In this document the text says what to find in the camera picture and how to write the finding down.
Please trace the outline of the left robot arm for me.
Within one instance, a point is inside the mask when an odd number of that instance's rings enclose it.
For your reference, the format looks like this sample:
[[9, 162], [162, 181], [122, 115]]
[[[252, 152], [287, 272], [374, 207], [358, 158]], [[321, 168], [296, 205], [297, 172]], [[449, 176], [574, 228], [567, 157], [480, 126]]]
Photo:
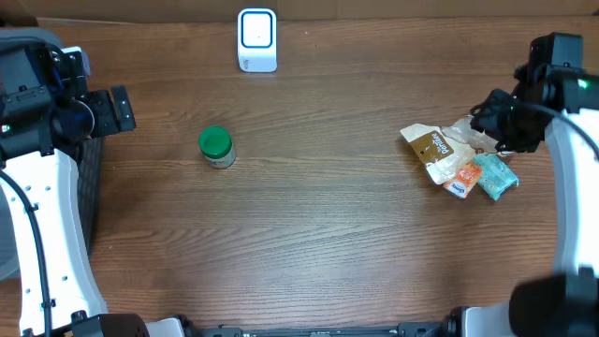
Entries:
[[1, 39], [1, 187], [22, 285], [23, 336], [183, 336], [179, 317], [147, 323], [109, 312], [80, 222], [82, 144], [131, 131], [122, 86], [89, 91], [78, 48], [7, 32]]

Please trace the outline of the orange Kleenex tissue pack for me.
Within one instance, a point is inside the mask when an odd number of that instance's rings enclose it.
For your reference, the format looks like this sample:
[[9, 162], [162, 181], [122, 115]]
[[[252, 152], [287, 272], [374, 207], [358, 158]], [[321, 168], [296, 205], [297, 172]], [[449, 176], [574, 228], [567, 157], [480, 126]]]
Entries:
[[483, 169], [474, 162], [460, 168], [457, 174], [443, 184], [443, 188], [457, 198], [467, 198], [481, 178]]

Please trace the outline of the brown white snack pouch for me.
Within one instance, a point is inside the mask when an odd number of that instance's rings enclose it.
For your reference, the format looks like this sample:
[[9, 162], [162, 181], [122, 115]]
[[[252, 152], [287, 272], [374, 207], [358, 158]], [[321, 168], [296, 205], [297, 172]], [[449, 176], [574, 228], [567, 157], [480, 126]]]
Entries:
[[459, 169], [478, 154], [512, 154], [500, 152], [495, 148], [497, 140], [471, 128], [473, 119], [473, 116], [468, 115], [451, 126], [413, 124], [401, 130], [402, 137], [414, 150], [435, 184], [443, 184], [454, 178]]

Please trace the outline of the teal wet wipes pack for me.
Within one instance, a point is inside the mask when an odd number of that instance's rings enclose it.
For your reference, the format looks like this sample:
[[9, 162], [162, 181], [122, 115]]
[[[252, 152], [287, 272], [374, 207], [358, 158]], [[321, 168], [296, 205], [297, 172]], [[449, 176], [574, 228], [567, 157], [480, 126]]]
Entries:
[[512, 186], [519, 186], [519, 178], [496, 154], [478, 154], [473, 158], [482, 168], [478, 184], [495, 201]]

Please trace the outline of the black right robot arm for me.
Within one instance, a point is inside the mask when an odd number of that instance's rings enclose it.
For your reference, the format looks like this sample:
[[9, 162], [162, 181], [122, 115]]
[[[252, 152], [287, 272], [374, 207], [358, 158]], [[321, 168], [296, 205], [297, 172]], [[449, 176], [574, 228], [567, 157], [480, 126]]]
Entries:
[[511, 93], [495, 89], [471, 110], [472, 129], [500, 152], [548, 146], [558, 237], [553, 273], [514, 288], [508, 302], [455, 309], [439, 336], [595, 336], [598, 333], [598, 79], [583, 67], [583, 38], [531, 42]]

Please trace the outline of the green lid jar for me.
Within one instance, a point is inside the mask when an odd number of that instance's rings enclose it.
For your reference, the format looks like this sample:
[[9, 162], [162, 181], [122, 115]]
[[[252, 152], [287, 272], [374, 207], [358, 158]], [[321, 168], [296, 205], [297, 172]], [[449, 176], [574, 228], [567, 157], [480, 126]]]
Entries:
[[215, 169], [230, 167], [237, 157], [233, 140], [221, 126], [209, 126], [199, 135], [198, 147], [209, 165]]

